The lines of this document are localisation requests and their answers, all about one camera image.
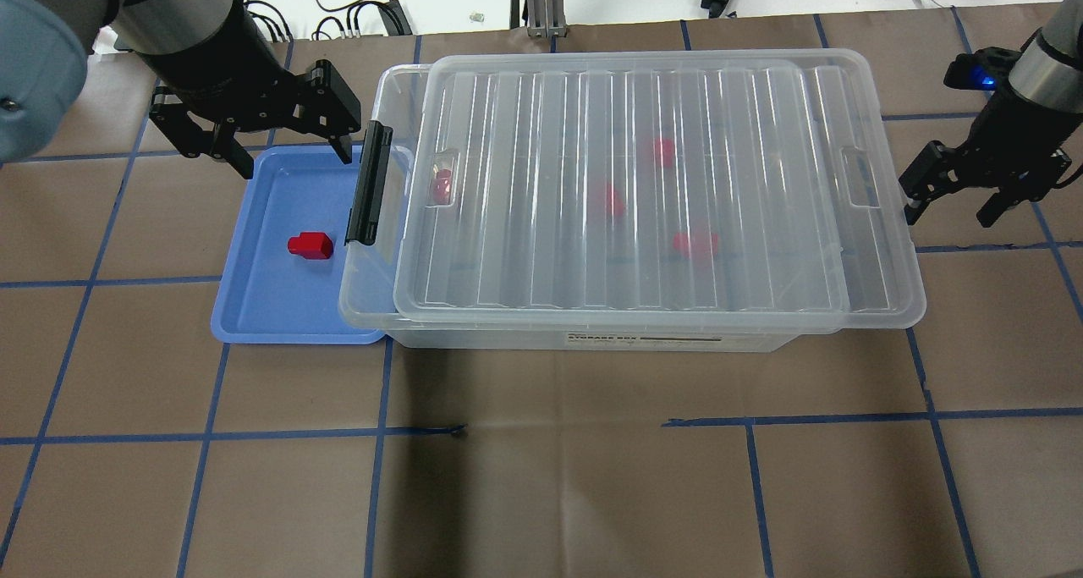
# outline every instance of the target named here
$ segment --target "label on box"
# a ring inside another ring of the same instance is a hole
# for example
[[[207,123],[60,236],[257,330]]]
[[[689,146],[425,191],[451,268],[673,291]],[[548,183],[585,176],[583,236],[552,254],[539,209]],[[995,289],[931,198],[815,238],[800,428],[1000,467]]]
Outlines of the label on box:
[[[569,347],[637,347],[637,350],[747,351],[764,342],[758,336],[611,336],[567,332]]]

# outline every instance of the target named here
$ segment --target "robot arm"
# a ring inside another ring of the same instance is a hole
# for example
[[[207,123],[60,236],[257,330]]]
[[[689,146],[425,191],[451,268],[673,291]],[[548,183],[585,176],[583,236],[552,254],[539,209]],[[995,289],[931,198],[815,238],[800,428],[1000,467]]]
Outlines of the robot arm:
[[[47,145],[109,23],[161,78],[151,120],[185,157],[210,155],[251,178],[236,132],[287,127],[327,139],[351,161],[357,97],[328,61],[300,76],[283,69],[242,0],[0,0],[0,161]]]
[[[1025,200],[1064,188],[1071,159],[1060,149],[1083,122],[1083,0],[1065,0],[1021,52],[982,49],[961,54],[944,84],[992,90],[963,145],[929,142],[899,182],[909,197],[906,222],[916,223],[932,200],[967,187],[997,188],[978,211],[990,227]]]

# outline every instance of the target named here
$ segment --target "grid line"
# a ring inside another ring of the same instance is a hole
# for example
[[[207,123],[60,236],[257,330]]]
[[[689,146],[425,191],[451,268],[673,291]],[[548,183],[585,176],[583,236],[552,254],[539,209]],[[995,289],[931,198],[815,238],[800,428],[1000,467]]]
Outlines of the grid line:
[[[966,514],[963,512],[963,501],[958,497],[958,486],[955,484],[955,473],[951,468],[951,458],[948,457],[948,447],[944,444],[943,432],[940,430],[940,420],[937,418],[937,407],[932,402],[932,392],[928,387],[928,380],[925,375],[925,363],[922,353],[917,347],[917,336],[913,328],[906,328],[906,340],[910,343],[910,353],[914,358],[914,370],[917,373],[917,382],[922,386],[922,396],[925,397],[925,407],[928,411],[930,428],[932,429],[932,439],[936,443],[937,456],[940,458],[940,468],[944,473],[944,484],[948,486],[948,498],[951,501],[952,512],[955,513],[955,523],[958,526],[960,539],[963,542],[963,554],[966,555],[966,564],[970,567],[971,578],[981,578],[981,569],[978,566],[978,555],[974,552],[974,543],[970,540],[970,528],[966,524]]]
[[[748,448],[748,473],[752,478],[752,497],[756,504],[756,525],[759,527],[759,547],[764,555],[764,574],[774,578],[774,562],[771,560],[771,540],[767,533],[767,510],[764,508],[764,485],[759,480],[759,457],[756,454],[756,434],[752,424],[745,424],[745,446]]]
[[[927,119],[973,119],[978,113],[910,113],[909,115],[882,115],[886,122],[897,122],[897,120],[927,120]]]
[[[688,22],[684,19],[680,21],[680,37],[684,41],[684,51],[692,50],[692,39],[688,36]]]
[[[70,289],[86,285],[87,280],[0,281],[0,289]]]
[[[820,37],[820,47],[831,49],[831,43],[827,41],[827,30],[823,29],[823,19],[820,19],[820,14],[812,14],[812,22],[815,23],[815,34]]]
[[[377,421],[376,455],[373,457],[373,482],[368,494],[368,527],[365,530],[365,566],[364,578],[373,578],[376,563],[376,518],[380,501],[380,476],[383,473],[383,439],[388,428],[388,399],[391,389],[391,358],[394,342],[391,338],[383,339],[383,385],[380,389],[380,412]]]
[[[1065,289],[1067,289],[1068,297],[1072,300],[1072,306],[1075,307],[1075,316],[1080,319],[1080,324],[1083,324],[1083,303],[1080,303],[1079,292],[1075,291],[1075,285],[1072,283],[1072,276],[1069,274],[1065,258],[1060,254],[1060,247],[1053,239],[1053,231],[1049,228],[1049,223],[1045,220],[1042,209],[1039,205],[1033,203],[1033,201],[1030,205],[1034,209],[1034,215],[1038,216],[1038,223],[1041,224],[1042,234],[1045,235],[1046,246],[1053,251],[1053,260],[1057,263],[1057,270],[1060,270],[1060,277],[1065,280]]]
[[[159,81],[156,80],[155,88],[157,88],[158,83]],[[38,441],[35,442],[34,448],[30,451],[30,458],[27,461],[26,471],[23,473],[23,482],[19,484],[18,495],[15,497],[15,503],[12,508],[11,520],[9,520],[8,528],[4,530],[3,541],[0,542],[0,568],[3,568],[4,560],[8,557],[8,550],[11,548],[11,541],[15,535],[15,528],[18,526],[18,515],[23,510],[23,503],[26,501],[26,494],[30,487],[30,481],[34,477],[34,471],[37,468],[39,455],[41,455],[41,439],[44,438],[45,433],[49,431],[49,423],[52,420],[54,409],[56,409],[56,402],[60,397],[61,389],[64,385],[64,378],[67,373],[68,365],[70,365],[71,362],[71,353],[75,350],[76,340],[79,338],[79,328],[81,327],[82,320],[87,315],[87,305],[90,303],[90,295],[94,289],[94,281],[97,280],[97,273],[102,268],[102,262],[105,259],[105,250],[109,246],[109,238],[113,235],[113,227],[117,223],[117,215],[120,212],[120,201],[123,200],[125,192],[127,192],[128,181],[131,178],[132,168],[135,166],[135,158],[139,155],[139,145],[143,142],[143,134],[146,132],[147,122],[149,120],[147,110],[144,110],[143,120],[140,122],[139,131],[135,133],[134,145],[132,145],[132,149],[128,153],[128,165],[125,166],[123,176],[120,178],[120,187],[117,189],[117,196],[113,200],[113,211],[109,212],[108,222],[105,223],[105,231],[102,234],[102,241],[97,247],[94,265],[90,270],[90,277],[87,280],[86,289],[82,293],[82,300],[79,301],[79,308],[76,313],[75,320],[71,324],[71,332],[68,336],[67,345],[64,347],[64,355],[61,359],[61,366],[56,372],[56,380],[54,381],[53,389],[49,394],[49,402],[45,405],[44,415],[41,417],[41,424],[38,428]]]
[[[183,578],[188,564],[188,550],[192,546],[192,529],[196,523],[196,511],[199,508],[199,494],[203,491],[203,480],[207,469],[207,455],[210,451],[210,433],[214,431],[214,417],[218,415],[218,399],[222,393],[222,380],[225,378],[225,365],[230,359],[230,344],[222,343],[222,354],[218,359],[218,372],[214,375],[214,390],[210,394],[210,408],[207,409],[207,423],[204,426],[203,443],[199,445],[199,463],[196,465],[195,482],[192,485],[192,499],[188,501],[188,512],[184,520],[184,537],[181,539],[181,553],[177,562],[177,578]]]
[[[958,16],[958,9],[954,4],[951,5],[951,16],[955,19],[955,31],[958,32],[960,41],[963,41],[963,50],[967,53],[974,53],[974,49],[970,47],[970,39],[966,36],[966,28],[963,26],[963,18]]]

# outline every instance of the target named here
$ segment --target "blue tape line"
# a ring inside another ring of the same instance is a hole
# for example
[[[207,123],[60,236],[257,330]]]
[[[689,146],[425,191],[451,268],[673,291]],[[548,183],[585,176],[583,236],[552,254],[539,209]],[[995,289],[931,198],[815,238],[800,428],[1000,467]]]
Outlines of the blue tape line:
[[[827,42],[827,31],[823,29],[823,22],[820,19],[820,14],[812,14],[812,21],[815,23],[815,34],[820,35],[820,47],[831,49],[831,43]]]
[[[286,61],[282,65],[287,70],[293,65],[293,41],[289,41],[289,44],[286,45]]]
[[[688,36],[688,22],[684,19],[680,21],[680,36],[684,39],[684,51],[692,50],[692,39]]]
[[[1057,247],[1056,239],[1053,239],[1053,231],[1049,228],[1049,223],[1045,220],[1042,209],[1036,203],[1032,201],[1030,205],[1034,209],[1034,215],[1038,215],[1038,223],[1042,227],[1042,234],[1045,235],[1045,241],[1048,242],[1049,250],[1053,250],[1053,260],[1057,262],[1057,270],[1060,270],[1060,277],[1065,280],[1065,289],[1067,289],[1068,297],[1071,297],[1072,305],[1075,307],[1075,316],[1083,324],[1083,303],[1080,302],[1079,292],[1075,292],[1075,285],[1072,283],[1071,274],[1068,273],[1068,265],[1065,263],[1065,259],[1060,255],[1060,249]]]
[[[752,476],[752,496],[756,503],[756,523],[759,525],[759,548],[764,554],[764,573],[774,578],[774,562],[771,560],[771,541],[767,534],[767,511],[764,509],[764,486],[759,481],[759,458],[756,455],[756,435],[752,425],[745,425],[745,443],[748,446],[748,471]]]
[[[66,289],[87,284],[87,280],[0,281],[0,289]]]
[[[12,536],[15,536],[15,524],[18,523],[18,513],[22,510],[23,505],[15,507],[11,511],[11,516],[8,517],[8,528],[3,533],[3,542],[0,542],[0,563],[8,556],[8,548],[11,547]]]
[[[38,457],[41,455],[41,439],[44,438],[45,432],[49,431],[49,423],[52,420],[53,411],[56,409],[56,400],[61,394],[61,387],[64,385],[64,378],[67,375],[67,367],[71,362],[71,351],[75,350],[75,342],[79,338],[79,328],[82,325],[82,320],[87,315],[87,304],[90,303],[90,293],[94,289],[94,281],[97,280],[97,272],[102,268],[102,261],[105,258],[105,249],[109,246],[109,238],[113,235],[113,226],[117,223],[117,214],[120,212],[120,201],[123,200],[125,192],[128,189],[128,180],[130,180],[132,174],[132,168],[135,166],[135,157],[139,155],[139,145],[143,142],[143,134],[146,132],[146,127],[149,118],[147,111],[144,111],[143,122],[140,123],[139,131],[135,133],[135,143],[132,145],[132,149],[128,153],[128,166],[125,166],[123,176],[120,178],[120,188],[117,189],[116,199],[113,200],[113,209],[109,211],[108,222],[105,223],[105,232],[102,235],[102,242],[97,246],[97,254],[94,258],[94,265],[90,270],[90,278],[87,280],[87,288],[82,293],[82,300],[79,301],[79,311],[76,313],[75,323],[71,324],[71,334],[68,336],[67,345],[64,347],[64,357],[61,359],[60,369],[56,372],[56,381],[53,383],[53,390],[49,393],[49,402],[45,405],[45,412],[41,417],[41,424],[38,428],[38,441],[34,444],[34,449],[30,451],[30,460],[26,464],[26,471],[23,473],[23,482],[18,487],[18,495],[15,498],[15,505],[12,509],[12,516],[9,521],[9,529],[4,531],[4,539],[0,542],[0,568],[3,567],[3,562],[8,556],[8,549],[11,547],[11,538],[14,536],[16,524],[18,523],[18,514],[23,509],[23,502],[26,501],[26,492],[30,487],[30,480],[34,477],[34,469],[38,465]]]
[[[68,436],[44,436],[42,444],[93,444],[93,443],[192,443],[201,441],[198,433],[178,434],[77,434]]]
[[[365,578],[373,578],[373,565],[376,556],[376,516],[380,501],[380,475],[383,472],[383,429],[388,424],[388,397],[391,389],[391,358],[394,342],[391,338],[383,339],[383,386],[380,390],[380,417],[377,422],[379,435],[376,436],[376,456],[373,458],[373,488],[368,494],[368,528],[365,533]]]
[[[27,157],[23,161],[12,162],[47,162],[47,161],[88,161],[88,159],[122,159],[131,154],[93,154],[93,155],[44,155],[43,157]]]
[[[895,120],[971,119],[976,116],[978,113],[914,113],[913,115],[882,115],[880,118],[886,122],[893,122]]]
[[[955,18],[955,30],[958,32],[960,41],[963,41],[963,50],[967,53],[974,53],[974,49],[970,49],[970,39],[966,38],[966,28],[963,27],[963,18],[958,16],[958,10],[955,9],[954,4],[951,6],[951,15]]]
[[[95,286],[151,286],[151,285],[199,285],[206,281],[221,281],[221,276],[181,277],[128,277],[118,280],[97,280]]]
[[[948,498],[951,500],[951,509],[955,513],[955,525],[958,527],[958,536],[963,543],[963,553],[966,555],[966,564],[970,567],[971,578],[981,578],[981,569],[978,567],[978,555],[974,552],[974,543],[970,541],[970,528],[966,525],[966,515],[963,513],[963,501],[958,497],[958,488],[955,485],[955,473],[951,468],[951,459],[948,458],[948,447],[944,445],[943,432],[940,431],[940,420],[937,416],[936,404],[932,402],[932,393],[928,389],[925,362],[922,359],[922,353],[917,349],[917,336],[914,334],[913,327],[906,328],[906,342],[910,343],[910,354],[914,359],[917,382],[922,386],[922,396],[925,397],[925,407],[928,411],[929,424],[932,429],[932,439],[936,443],[937,456],[940,458],[940,469],[943,470],[944,484],[948,486]]]
[[[953,251],[997,251],[997,250],[1045,250],[1047,242],[1041,244],[975,244],[971,247],[917,247],[918,254],[953,253]]]
[[[939,420],[990,420],[1006,417],[1083,417],[1083,407],[1046,407],[1038,409],[963,409],[937,411]]]
[[[192,499],[188,501],[188,514],[184,521],[184,537],[181,540],[181,553],[177,562],[177,578],[183,578],[188,565],[188,549],[192,546],[192,528],[196,524],[196,511],[199,509],[199,494],[203,491],[203,480],[207,469],[207,456],[210,451],[210,435],[214,431],[214,417],[218,416],[218,399],[222,394],[222,381],[225,378],[225,366],[230,362],[230,344],[222,343],[222,354],[218,359],[218,372],[214,375],[214,389],[210,394],[210,408],[207,409],[207,423],[204,425],[199,446],[199,463],[196,465],[195,482],[192,485]]]
[[[174,157],[180,155],[180,150],[147,150],[145,154],[136,154],[135,157]]]
[[[387,428],[382,433],[387,436],[440,436],[456,434],[466,424],[454,424],[448,428]],[[250,432],[213,432],[210,435],[198,432],[174,432],[164,434],[76,434],[64,436],[8,436],[0,438],[0,447],[14,447],[21,444],[101,444],[101,443],[192,443],[195,441],[287,441],[292,438],[365,438],[378,436],[379,428],[349,429],[271,429],[271,431]]]
[[[752,426],[752,424],[850,424],[877,422],[914,422],[928,419],[926,413],[847,413],[840,416],[766,416],[766,417],[696,417],[691,420],[671,419],[662,428]]]

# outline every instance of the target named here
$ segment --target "blue light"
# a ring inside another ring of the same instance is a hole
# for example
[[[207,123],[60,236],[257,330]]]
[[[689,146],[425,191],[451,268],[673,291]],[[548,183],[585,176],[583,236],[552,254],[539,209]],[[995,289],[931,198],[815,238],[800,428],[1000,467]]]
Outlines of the blue light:
[[[970,70],[970,80],[974,81],[975,88],[984,89],[987,91],[996,89],[996,79],[989,76],[981,66],[975,66]]]

